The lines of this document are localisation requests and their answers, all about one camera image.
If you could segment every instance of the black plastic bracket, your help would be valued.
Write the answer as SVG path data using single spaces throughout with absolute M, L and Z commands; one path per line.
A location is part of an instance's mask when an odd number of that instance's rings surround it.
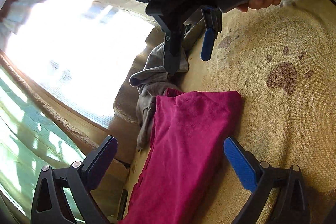
M 218 33 L 222 31 L 222 12 L 219 9 L 201 8 L 206 32 L 203 39 L 201 59 L 209 61 L 211 59 L 213 46 Z
M 103 215 L 90 191 L 98 187 L 117 153 L 118 143 L 107 136 L 83 162 L 75 161 L 68 168 L 55 169 L 45 165 L 40 173 L 31 208 L 31 224 L 76 223 L 63 188 L 71 190 L 84 221 L 88 224 L 110 223 Z
M 300 167 L 292 165 L 289 169 L 281 169 L 270 166 L 266 161 L 258 162 L 233 137 L 225 140 L 224 152 L 243 186 L 249 186 L 252 191 L 232 224 L 255 224 L 273 188 L 279 188 L 280 192 L 267 224 L 310 224 L 309 205 Z M 257 183 L 255 188 L 251 187 L 251 179 Z

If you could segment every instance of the paw print stain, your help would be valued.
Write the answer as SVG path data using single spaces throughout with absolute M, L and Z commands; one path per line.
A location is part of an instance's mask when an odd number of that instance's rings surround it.
M 283 48 L 283 55 L 287 56 L 289 53 L 288 47 Z M 302 60 L 306 55 L 306 52 L 301 52 L 298 58 Z M 267 62 L 272 61 L 272 56 L 268 54 L 266 56 Z M 309 70 L 304 78 L 308 79 L 314 74 L 313 70 Z M 269 88 L 282 88 L 288 95 L 292 95 L 295 91 L 297 84 L 298 73 L 294 65 L 290 62 L 281 62 L 277 64 L 273 70 L 269 73 L 266 85 Z
M 239 34 L 237 34 L 238 29 L 234 31 L 233 35 L 227 35 L 226 37 L 223 38 L 223 40 L 220 42 L 220 44 L 218 45 L 218 48 L 224 48 L 227 49 L 232 41 L 235 41 L 236 39 L 238 39 L 240 37 Z

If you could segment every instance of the gray cloth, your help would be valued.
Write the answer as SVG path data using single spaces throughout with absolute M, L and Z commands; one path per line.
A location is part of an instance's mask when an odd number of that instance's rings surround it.
M 182 54 L 180 68 L 177 72 L 188 71 L 188 60 L 185 51 L 189 51 L 195 44 L 197 38 L 203 33 L 205 28 L 204 20 L 201 19 L 185 35 L 182 42 Z M 131 86 L 136 86 L 141 94 L 143 85 L 154 82 L 167 82 L 169 75 L 163 67 L 164 43 L 155 47 L 147 58 L 147 62 L 142 71 L 133 74 L 129 82 Z
M 129 80 L 131 86 L 136 86 L 141 94 L 145 84 L 168 81 L 168 73 L 163 67 L 164 43 L 155 47 L 147 58 L 142 71 L 133 74 Z M 180 68 L 177 72 L 188 71 L 188 61 L 182 49 Z
M 188 71 L 188 59 L 184 50 L 189 51 L 192 48 L 203 33 L 204 27 L 204 20 L 201 19 L 185 35 L 182 43 L 180 69 L 177 72 Z M 129 80 L 131 86 L 136 86 L 140 94 L 136 105 L 136 115 L 140 126 L 137 138 L 138 151 L 145 148 L 151 136 L 153 116 L 156 110 L 156 96 L 163 95 L 167 88 L 179 89 L 169 82 L 169 74 L 163 67 L 163 57 L 164 44 L 162 43 L 149 54 L 144 69 L 133 74 Z
M 140 125 L 136 147 L 138 151 L 146 147 L 151 136 L 153 117 L 156 110 L 156 96 L 163 95 L 167 88 L 179 90 L 176 85 L 169 82 L 150 83 L 142 88 L 136 105 L 136 115 Z

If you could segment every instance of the brown stain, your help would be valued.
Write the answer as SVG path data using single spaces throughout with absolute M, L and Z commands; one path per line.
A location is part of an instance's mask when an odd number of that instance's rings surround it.
M 267 54 L 266 60 L 267 60 L 267 62 L 271 62 L 272 61 L 272 56 L 270 54 Z
M 336 203 L 336 189 L 321 193 L 313 187 L 306 188 L 310 206 L 311 224 L 321 224 Z
M 314 74 L 314 71 L 311 69 L 311 70 L 307 71 L 307 73 L 304 77 L 305 77 L 305 79 L 308 79 L 308 78 L 312 77 L 313 74 Z
M 283 55 L 287 56 L 287 55 L 288 55 L 288 52 L 289 52 L 288 47 L 285 46 L 285 47 L 283 48 L 282 52 L 283 52 Z
M 304 58 L 304 56 L 306 55 L 307 52 L 302 52 L 300 55 L 299 55 L 299 59 L 302 60 Z
M 297 83 L 297 72 L 292 63 L 281 62 L 269 73 L 266 85 L 269 88 L 283 88 L 288 94 L 292 95 Z
M 133 164 L 133 166 L 131 167 L 131 171 L 134 174 L 135 172 L 135 168 L 137 167 L 137 161 L 135 161 L 135 163 Z
M 225 48 L 225 49 L 227 49 L 230 46 L 231 41 L 232 41 L 232 37 L 230 35 L 226 36 L 222 40 L 222 42 L 219 44 L 218 48 Z

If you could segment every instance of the blue gripper pad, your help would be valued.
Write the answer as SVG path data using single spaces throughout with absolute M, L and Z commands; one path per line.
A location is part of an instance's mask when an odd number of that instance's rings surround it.
M 257 175 L 231 137 L 224 141 L 224 154 L 236 172 L 241 184 L 252 193 L 257 189 Z
M 216 33 L 214 29 L 209 28 L 204 34 L 203 46 L 201 51 L 201 59 L 203 61 L 209 61 L 211 59 L 215 38 Z

